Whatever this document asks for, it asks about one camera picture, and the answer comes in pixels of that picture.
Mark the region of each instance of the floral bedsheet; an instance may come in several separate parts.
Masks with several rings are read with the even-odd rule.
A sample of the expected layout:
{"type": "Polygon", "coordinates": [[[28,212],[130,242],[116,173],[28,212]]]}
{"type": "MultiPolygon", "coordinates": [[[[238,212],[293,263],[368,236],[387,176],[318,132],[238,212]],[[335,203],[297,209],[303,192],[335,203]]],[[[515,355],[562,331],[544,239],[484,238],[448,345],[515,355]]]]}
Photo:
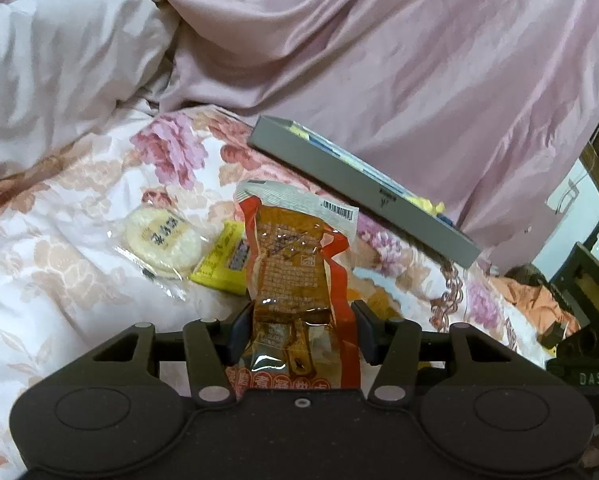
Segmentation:
{"type": "MultiPolygon", "coordinates": [[[[241,298],[194,283],[185,301],[169,297],[114,250],[111,225],[153,201],[176,205],[213,237],[225,219],[240,218],[233,192],[246,178],[326,194],[248,148],[250,127],[215,107],[154,121],[120,109],[104,130],[0,181],[0,479],[23,470],[8,417],[26,388],[135,322],[180,330],[243,306],[241,298]]],[[[544,364],[535,326],[477,266],[436,261],[364,215],[345,258],[349,300],[363,298],[381,316],[403,316],[424,330],[470,322],[544,364]]],[[[365,386],[372,376],[364,373],[365,386]]],[[[162,378],[185,391],[181,366],[165,364],[162,378]]]]}

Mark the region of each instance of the snack package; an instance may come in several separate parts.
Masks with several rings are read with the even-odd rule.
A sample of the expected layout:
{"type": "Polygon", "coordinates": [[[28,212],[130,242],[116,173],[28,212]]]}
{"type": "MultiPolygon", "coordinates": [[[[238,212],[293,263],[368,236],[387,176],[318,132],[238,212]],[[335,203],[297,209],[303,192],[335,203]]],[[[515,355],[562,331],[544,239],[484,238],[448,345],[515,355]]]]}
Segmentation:
{"type": "Polygon", "coordinates": [[[406,200],[432,216],[439,216],[446,210],[446,206],[443,202],[439,202],[438,205],[433,205],[433,202],[421,196],[407,196],[406,200]]]}
{"type": "Polygon", "coordinates": [[[238,396],[248,387],[359,388],[347,273],[334,260],[355,236],[358,209],[262,180],[241,182],[235,196],[254,302],[250,348],[227,370],[238,396]]]}
{"type": "Polygon", "coordinates": [[[189,278],[201,285],[243,296],[246,294],[246,262],[250,249],[243,222],[227,220],[210,253],[189,278]]]}
{"type": "MultiPolygon", "coordinates": [[[[182,281],[210,249],[209,241],[171,208],[142,204],[131,212],[108,237],[116,251],[136,263],[144,275],[159,285],[182,281]]],[[[176,296],[182,294],[180,288],[176,296]]]]}

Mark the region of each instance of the metal pin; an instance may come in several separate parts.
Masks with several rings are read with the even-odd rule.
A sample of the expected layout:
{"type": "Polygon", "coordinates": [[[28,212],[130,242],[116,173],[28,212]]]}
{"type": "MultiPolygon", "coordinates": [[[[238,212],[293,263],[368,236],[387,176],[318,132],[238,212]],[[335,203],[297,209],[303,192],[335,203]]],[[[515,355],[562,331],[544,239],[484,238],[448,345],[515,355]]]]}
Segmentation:
{"type": "Polygon", "coordinates": [[[401,386],[385,385],[374,391],[375,397],[384,402],[397,402],[406,397],[406,391],[401,386]]]}
{"type": "Polygon", "coordinates": [[[230,397],[230,391],[223,386],[206,386],[199,391],[199,399],[206,402],[222,402],[230,397]]]}
{"type": "Polygon", "coordinates": [[[308,408],[311,402],[308,399],[295,399],[295,406],[298,408],[308,408]]]}

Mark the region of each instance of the wrinkled fabric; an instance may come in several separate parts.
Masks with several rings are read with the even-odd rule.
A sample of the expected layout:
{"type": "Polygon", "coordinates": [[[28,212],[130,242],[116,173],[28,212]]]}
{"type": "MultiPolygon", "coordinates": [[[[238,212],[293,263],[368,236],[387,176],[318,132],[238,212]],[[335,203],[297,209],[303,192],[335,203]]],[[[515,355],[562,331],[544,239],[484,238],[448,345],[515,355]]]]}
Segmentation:
{"type": "Polygon", "coordinates": [[[178,22],[151,0],[0,4],[0,179],[105,124],[156,75],[178,22]]]}
{"type": "Polygon", "coordinates": [[[486,254],[599,121],[599,0],[169,1],[186,23],[162,111],[295,119],[445,202],[486,254]]]}
{"type": "Polygon", "coordinates": [[[566,324],[565,336],[580,329],[575,316],[564,312],[545,286],[522,285],[511,278],[491,278],[491,283],[537,327],[539,334],[546,333],[554,322],[566,324]]]}
{"type": "MultiPolygon", "coordinates": [[[[83,137],[16,182],[0,181],[0,480],[23,471],[8,416],[25,389],[136,322],[151,321],[159,332],[181,330],[199,317],[226,319],[248,301],[197,283],[161,282],[185,292],[183,301],[169,297],[108,238],[129,213],[146,202],[167,205],[214,240],[224,220],[243,221],[233,199],[241,180],[277,180],[329,196],[248,148],[250,127],[215,107],[151,119],[118,108],[98,135],[83,137]],[[193,139],[194,157],[182,162],[187,188],[178,172],[160,167],[177,150],[142,140],[165,127],[193,139]]],[[[364,215],[351,249],[340,256],[349,270],[349,301],[363,299],[378,315],[401,316],[427,331],[447,333],[452,323],[469,322],[545,364],[537,327],[476,264],[440,263],[364,215]]],[[[377,367],[365,365],[362,373],[367,392],[377,367]]],[[[160,378],[189,394],[182,363],[161,363],[160,378]]]]}

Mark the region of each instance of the yellow snack packet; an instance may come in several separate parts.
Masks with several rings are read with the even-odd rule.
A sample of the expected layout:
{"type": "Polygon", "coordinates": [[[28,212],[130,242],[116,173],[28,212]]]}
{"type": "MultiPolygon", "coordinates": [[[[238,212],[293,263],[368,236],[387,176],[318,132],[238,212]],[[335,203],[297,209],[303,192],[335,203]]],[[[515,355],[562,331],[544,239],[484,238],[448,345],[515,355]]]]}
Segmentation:
{"type": "Polygon", "coordinates": [[[188,276],[200,285],[246,295],[246,262],[250,249],[243,222],[227,220],[210,253],[188,276]]]}

